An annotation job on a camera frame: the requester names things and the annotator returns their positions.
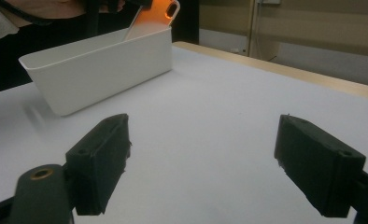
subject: white plastic container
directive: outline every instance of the white plastic container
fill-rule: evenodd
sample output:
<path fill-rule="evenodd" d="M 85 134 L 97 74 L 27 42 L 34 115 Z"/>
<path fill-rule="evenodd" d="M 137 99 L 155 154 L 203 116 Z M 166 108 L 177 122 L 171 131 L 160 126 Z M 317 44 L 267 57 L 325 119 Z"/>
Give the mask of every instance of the white plastic container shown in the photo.
<path fill-rule="evenodd" d="M 172 68 L 171 29 L 128 41 L 126 30 L 19 58 L 52 111 L 69 115 Z"/>

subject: white table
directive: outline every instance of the white table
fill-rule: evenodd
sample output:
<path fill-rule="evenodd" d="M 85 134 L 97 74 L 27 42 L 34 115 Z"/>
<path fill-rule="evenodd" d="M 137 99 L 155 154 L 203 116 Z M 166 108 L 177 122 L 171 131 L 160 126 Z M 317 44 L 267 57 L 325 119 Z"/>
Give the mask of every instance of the white table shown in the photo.
<path fill-rule="evenodd" d="M 64 164 L 100 120 L 127 113 L 127 172 L 106 214 L 78 224 L 352 223 L 353 211 L 322 217 L 273 154 L 279 116 L 290 113 L 363 153 L 368 172 L 368 98 L 177 46 L 172 71 L 68 117 L 52 114 L 32 83 L 0 92 L 0 201 L 21 174 Z"/>

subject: white tabletop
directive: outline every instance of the white tabletop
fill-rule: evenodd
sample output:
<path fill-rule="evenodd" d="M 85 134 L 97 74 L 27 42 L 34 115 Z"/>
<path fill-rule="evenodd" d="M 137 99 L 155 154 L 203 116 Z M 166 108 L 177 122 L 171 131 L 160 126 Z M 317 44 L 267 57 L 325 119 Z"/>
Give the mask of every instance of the white tabletop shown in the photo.
<path fill-rule="evenodd" d="M 0 92 L 0 201 L 100 120 L 127 113 L 132 156 L 100 217 L 76 223 L 352 223 L 322 217 L 274 159 L 279 116 L 307 119 L 367 157 L 368 99 L 173 48 L 173 70 L 68 117 L 34 84 Z"/>

